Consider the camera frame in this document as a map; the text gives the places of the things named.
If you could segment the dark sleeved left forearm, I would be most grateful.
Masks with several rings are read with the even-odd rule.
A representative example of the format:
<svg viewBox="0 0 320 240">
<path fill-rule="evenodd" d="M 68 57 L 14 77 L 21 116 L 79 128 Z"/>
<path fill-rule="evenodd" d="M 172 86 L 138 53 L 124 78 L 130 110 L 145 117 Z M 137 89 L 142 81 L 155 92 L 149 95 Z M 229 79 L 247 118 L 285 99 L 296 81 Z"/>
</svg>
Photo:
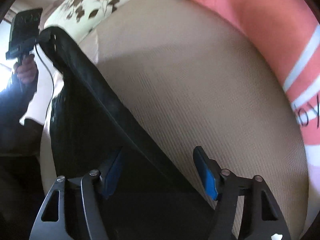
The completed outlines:
<svg viewBox="0 0 320 240">
<path fill-rule="evenodd" d="M 38 77 L 25 85 L 13 74 L 1 91 L 1 157 L 35 155 L 40 149 L 43 126 L 28 118 L 20 123 L 37 92 Z"/>
</svg>

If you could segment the person's left hand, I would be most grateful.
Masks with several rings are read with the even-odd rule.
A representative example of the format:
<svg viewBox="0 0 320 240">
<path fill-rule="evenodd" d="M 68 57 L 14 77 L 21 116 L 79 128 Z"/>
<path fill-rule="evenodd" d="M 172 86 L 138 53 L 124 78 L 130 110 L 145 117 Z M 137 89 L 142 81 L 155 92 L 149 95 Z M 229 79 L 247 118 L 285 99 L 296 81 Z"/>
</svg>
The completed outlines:
<svg viewBox="0 0 320 240">
<path fill-rule="evenodd" d="M 25 56 L 21 63 L 16 62 L 14 64 L 15 74 L 24 85 L 32 83 L 38 72 L 34 57 L 34 54 L 30 54 Z"/>
</svg>

